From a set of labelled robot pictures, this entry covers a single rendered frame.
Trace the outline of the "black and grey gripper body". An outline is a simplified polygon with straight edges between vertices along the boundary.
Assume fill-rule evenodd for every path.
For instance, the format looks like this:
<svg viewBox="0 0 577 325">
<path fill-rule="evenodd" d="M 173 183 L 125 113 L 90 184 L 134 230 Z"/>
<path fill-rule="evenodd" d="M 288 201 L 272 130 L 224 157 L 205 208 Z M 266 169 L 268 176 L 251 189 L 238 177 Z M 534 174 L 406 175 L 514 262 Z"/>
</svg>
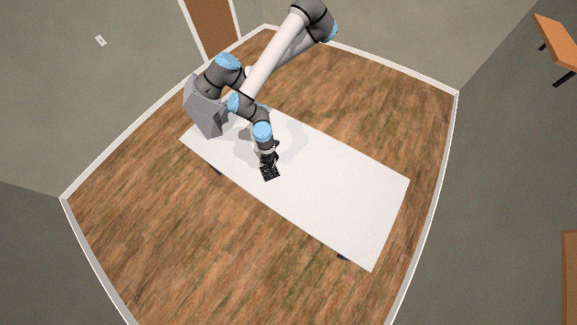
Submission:
<svg viewBox="0 0 577 325">
<path fill-rule="evenodd" d="M 265 156 L 265 159 L 264 159 L 263 156 Z M 273 164 L 274 164 L 274 161 L 275 161 L 276 156 L 277 156 L 277 152 L 276 152 L 276 151 L 273 151 L 273 152 L 270 153 L 270 154 L 263 154 L 263 153 L 261 153 L 260 161 L 262 161 L 261 163 L 263 163 L 263 164 L 266 164 L 266 165 L 269 165 L 269 166 L 272 166 L 272 167 L 273 167 Z M 274 160 L 273 160 L 273 158 L 274 158 Z M 263 159 L 263 160 L 262 160 L 262 159 Z"/>
</svg>

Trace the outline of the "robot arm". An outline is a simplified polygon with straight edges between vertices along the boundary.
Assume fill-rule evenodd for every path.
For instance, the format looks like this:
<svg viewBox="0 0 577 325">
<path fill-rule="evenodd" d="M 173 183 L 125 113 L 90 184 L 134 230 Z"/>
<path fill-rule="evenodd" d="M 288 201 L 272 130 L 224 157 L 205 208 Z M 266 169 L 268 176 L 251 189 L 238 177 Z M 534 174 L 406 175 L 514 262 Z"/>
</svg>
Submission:
<svg viewBox="0 0 577 325">
<path fill-rule="evenodd" d="M 257 94 L 273 72 L 313 45 L 331 41 L 337 30 L 335 19 L 321 0 L 296 0 L 253 66 L 241 68 L 236 57 L 220 52 L 195 79 L 194 86 L 210 100 L 217 100 L 225 85 L 237 91 L 229 96 L 227 109 L 253 123 L 259 151 L 270 154 L 279 141 L 273 138 L 268 109 L 254 103 Z"/>
</svg>

